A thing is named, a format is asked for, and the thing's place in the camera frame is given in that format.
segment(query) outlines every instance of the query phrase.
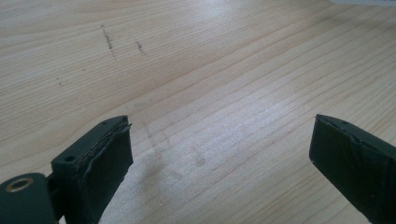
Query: light wooden table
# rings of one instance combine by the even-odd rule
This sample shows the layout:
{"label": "light wooden table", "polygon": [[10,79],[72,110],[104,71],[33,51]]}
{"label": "light wooden table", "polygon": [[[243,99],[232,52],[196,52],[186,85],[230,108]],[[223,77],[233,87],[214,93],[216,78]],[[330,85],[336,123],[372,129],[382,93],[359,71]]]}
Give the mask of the light wooden table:
{"label": "light wooden table", "polygon": [[325,0],[3,0],[0,181],[125,114],[102,223],[367,223],[308,149],[317,113],[396,145],[395,36]]}

